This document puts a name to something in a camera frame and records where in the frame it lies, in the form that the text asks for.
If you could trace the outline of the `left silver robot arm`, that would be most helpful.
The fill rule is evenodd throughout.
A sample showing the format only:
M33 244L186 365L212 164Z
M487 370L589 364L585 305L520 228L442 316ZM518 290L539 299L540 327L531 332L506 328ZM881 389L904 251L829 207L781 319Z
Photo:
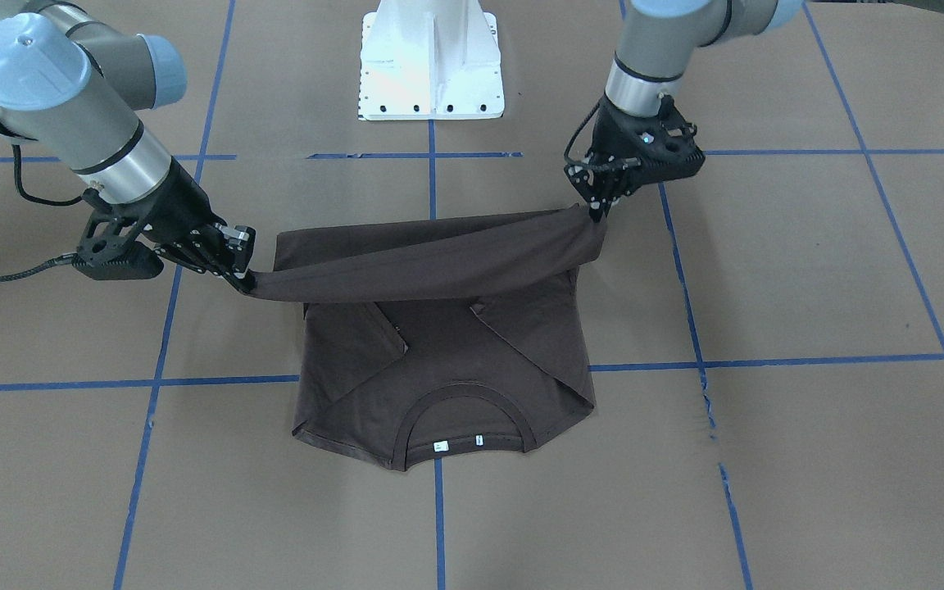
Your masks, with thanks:
M565 154L565 176L600 223L648 184L692 178L705 163L696 124L675 96L698 48L760 36L789 22L801 1L632 1L627 5L583 157Z

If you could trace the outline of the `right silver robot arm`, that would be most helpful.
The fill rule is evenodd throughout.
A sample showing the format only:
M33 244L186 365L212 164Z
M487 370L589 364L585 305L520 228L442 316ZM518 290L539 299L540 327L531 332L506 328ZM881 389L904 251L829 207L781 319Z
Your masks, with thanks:
M75 250L0 283L72 266L95 280L154 279L166 261L247 294L256 233L226 224L138 113L179 101L187 71L160 36L120 33L67 1L0 1L0 138L27 202L21 146L44 146L91 206Z

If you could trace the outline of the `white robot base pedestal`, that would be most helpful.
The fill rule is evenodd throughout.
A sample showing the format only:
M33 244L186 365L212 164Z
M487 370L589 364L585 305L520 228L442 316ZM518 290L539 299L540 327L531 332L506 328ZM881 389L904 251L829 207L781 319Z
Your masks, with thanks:
M503 116L497 20L479 1L382 1L361 34L360 120Z

